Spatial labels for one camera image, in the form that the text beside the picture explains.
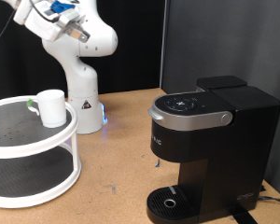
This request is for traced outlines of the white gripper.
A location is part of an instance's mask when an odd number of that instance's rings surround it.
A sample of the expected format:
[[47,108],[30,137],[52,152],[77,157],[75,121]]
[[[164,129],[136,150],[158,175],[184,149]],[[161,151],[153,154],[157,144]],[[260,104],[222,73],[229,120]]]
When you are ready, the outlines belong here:
[[[52,2],[35,2],[31,4],[31,11],[25,21],[25,26],[44,40],[54,42],[63,35],[66,25],[70,22],[62,12],[53,8]],[[73,23],[66,33],[86,43],[90,34],[78,23]]]

